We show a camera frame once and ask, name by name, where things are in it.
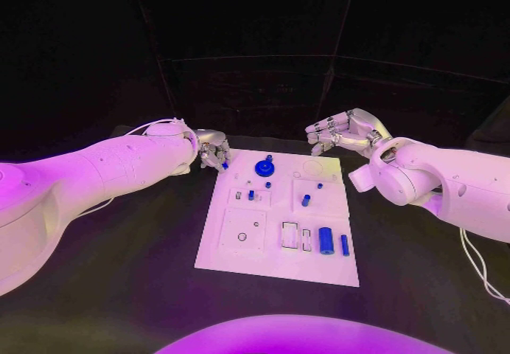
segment robotic hand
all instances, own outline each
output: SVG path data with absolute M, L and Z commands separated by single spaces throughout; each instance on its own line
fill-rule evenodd
M 378 118 L 359 108 L 306 132 L 315 156 L 342 146 L 371 159 L 349 174 L 359 192 L 377 187 L 397 205 L 421 206 L 462 229 L 510 242 L 510 159 L 392 138 Z
M 143 135 L 132 135 L 145 127 Z M 84 211 L 188 173 L 199 152 L 202 167 L 224 173 L 231 162 L 225 134 L 163 119 L 74 153 L 0 163 L 0 295 L 35 275 L 70 222 L 91 212 Z

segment small blue part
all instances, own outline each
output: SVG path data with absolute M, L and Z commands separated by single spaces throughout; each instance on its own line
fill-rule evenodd
M 349 256 L 349 243 L 348 243 L 348 236 L 342 235 L 342 250 L 343 250 L 343 255 Z
M 270 177 L 274 174 L 274 157 L 269 155 L 266 160 L 260 161 L 256 165 L 256 172 L 261 177 Z
M 306 194 L 306 197 L 303 198 L 302 205 L 303 205 L 305 207 L 307 207 L 307 206 L 309 206 L 309 203 L 310 203 L 310 196 Z
M 322 227 L 319 229 L 319 243 L 322 248 L 322 254 L 333 254 L 333 233 L 329 227 Z

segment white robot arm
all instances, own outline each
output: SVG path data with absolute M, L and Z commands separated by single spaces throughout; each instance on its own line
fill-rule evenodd
M 129 135 L 146 126 L 143 135 Z M 198 154 L 202 167 L 222 173 L 230 166 L 220 131 L 163 119 L 130 133 L 50 159 L 0 163 L 0 295 L 35 275 L 87 209 L 188 173 Z
M 378 118 L 359 108 L 306 132 L 316 144 L 313 155 L 342 146 L 371 159 L 349 174 L 359 192 L 377 187 L 397 205 L 418 205 L 462 229 L 510 242 L 510 159 L 392 138 Z

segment circular hole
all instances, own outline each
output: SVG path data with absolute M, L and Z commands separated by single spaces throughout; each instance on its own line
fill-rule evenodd
M 460 186 L 460 190 L 457 192 L 457 194 L 460 195 L 460 197 L 464 195 L 466 191 L 469 189 L 469 186 L 466 184 L 463 184 L 463 186 Z

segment dark tabletop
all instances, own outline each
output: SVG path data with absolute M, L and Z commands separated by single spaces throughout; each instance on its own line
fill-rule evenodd
M 306 142 L 230 142 L 310 154 Z M 0 297 L 0 353 L 150 353 L 220 322 L 273 313 L 364 322 L 457 353 L 510 353 L 510 307 L 486 293 L 459 229 L 377 190 L 356 192 L 348 173 L 366 163 L 359 154 L 326 156 L 342 159 L 359 288 L 194 268 L 217 182 L 196 161 L 191 174 L 71 223 L 42 270 Z M 472 241 L 509 295 L 509 247 Z

